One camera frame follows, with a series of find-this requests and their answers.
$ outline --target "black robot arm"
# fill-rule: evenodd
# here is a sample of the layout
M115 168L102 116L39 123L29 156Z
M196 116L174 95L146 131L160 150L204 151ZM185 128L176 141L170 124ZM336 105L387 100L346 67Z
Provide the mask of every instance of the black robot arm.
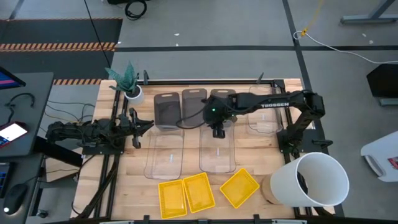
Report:
M132 135L132 145L139 149L141 144L138 138L154 125L154 121L139 119L134 108L130 108L129 112L131 121L127 116L121 114L118 117L120 120L118 125L112 119L100 119L82 125L76 123L63 124L57 121L49 125L45 137L50 143L64 139L81 139L81 147L109 146L119 148L123 146L124 138Z
M294 124L287 126L289 142L300 141L304 130L314 120L325 115L323 99L308 90L272 95L236 93L227 98L210 96L203 109L203 119L213 129L214 138L224 138L223 122L236 115L253 113L259 109L296 107L302 114Z

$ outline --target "yellow basket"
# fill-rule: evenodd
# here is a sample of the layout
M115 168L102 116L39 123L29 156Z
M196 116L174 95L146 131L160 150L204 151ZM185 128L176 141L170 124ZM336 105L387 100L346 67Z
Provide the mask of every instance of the yellow basket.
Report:
M249 172L242 168L229 178L220 190L234 208L239 208L259 187Z
M209 179L205 172L184 178L189 208L192 213L216 206Z
M159 202L162 218L175 218L187 214L187 203L182 180L159 184Z

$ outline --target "floor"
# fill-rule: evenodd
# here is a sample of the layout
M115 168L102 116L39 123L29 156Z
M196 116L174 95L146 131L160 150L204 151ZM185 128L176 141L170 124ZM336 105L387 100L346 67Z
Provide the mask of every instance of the floor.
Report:
M347 217L398 220L396 202L398 183L376 178L360 156L365 144L398 130L398 108L381 108L371 96L366 75L377 67L352 55L332 51L294 51L285 7L288 2L297 29L312 19L317 0L152 0L147 14L138 21L124 20L112 68L123 72L130 60L138 72L148 71L155 78L303 78L308 88L324 97L326 116L322 118L327 139L334 141L330 154L346 169L351 189L343 203ZM123 4L87 0L93 17L124 17ZM319 18L309 34L324 43L337 46L398 45L398 23L379 25L339 24L340 17L367 14L378 1L325 1ZM16 19L87 18L82 0L0 0L0 19L14 11ZM398 13L395 2L387 13ZM253 50L250 46L263 47ZM301 46L314 46L308 38ZM178 50L176 47L209 46ZM229 50L220 46L233 46ZM157 47L166 47L160 51ZM358 51L373 60L398 60L397 50ZM303 55L303 61L297 55ZM54 86L50 99L61 102L95 103L98 86ZM55 105L75 115L81 106ZM87 108L86 114L92 113ZM73 119L48 110L53 116ZM56 119L44 118L46 128ZM72 149L75 142L65 142ZM50 216L44 220L30 217L27 223L66 220L74 196L72 180L63 180L60 188L46 189L40 208Z

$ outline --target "white cable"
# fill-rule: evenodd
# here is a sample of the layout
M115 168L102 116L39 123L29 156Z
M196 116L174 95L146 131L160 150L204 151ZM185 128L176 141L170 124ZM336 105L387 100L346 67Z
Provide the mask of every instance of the white cable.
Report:
M297 35L298 33L301 33L301 32L302 32L301 30L294 32L293 38L294 38L295 40L301 39L301 37L299 37L299 36ZM354 53L354 52L349 52L349 51L345 51L345 50L338 50L338 49L336 49L336 48L334 48L334 47L330 47L329 45L323 44L323 43L321 43L321 42L315 40L314 38L312 38L308 33L305 33L305 35L306 35L307 37L309 37L311 40L313 40L315 43L319 44L319 45L328 47L329 49L335 50L335 51L337 51L337 52L355 55L355 56L360 57L360 58L362 58L362 59L365 59L365 60L367 60L368 62L371 62L371 63L375 63L375 64L398 63L398 60L397 60L397 61L389 61L389 62L374 62L374 61L372 61L372 60L370 60L370 59L367 59L366 57L363 57L362 55L356 54L356 53Z

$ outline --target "black mat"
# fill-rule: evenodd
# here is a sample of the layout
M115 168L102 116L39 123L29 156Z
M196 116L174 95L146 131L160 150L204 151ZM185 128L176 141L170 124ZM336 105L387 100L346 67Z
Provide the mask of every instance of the black mat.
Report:
M106 54L112 62L113 52ZM0 64L12 73L53 72L54 79L108 79L102 51L0 52Z
M94 20L101 42L116 45L119 39L122 19L96 19ZM97 43L97 37L89 19L72 20L21 20L1 21L1 44L15 44L28 46L27 44L47 43ZM54 79L108 79L105 67L108 63L101 50L93 47L88 50L45 49L31 51L25 49L16 50L8 47L0 49L0 65L12 73L28 72L53 72ZM106 51L110 64L113 52Z
M101 42L119 40L122 19L95 19ZM89 19L9 21L2 44L98 42Z

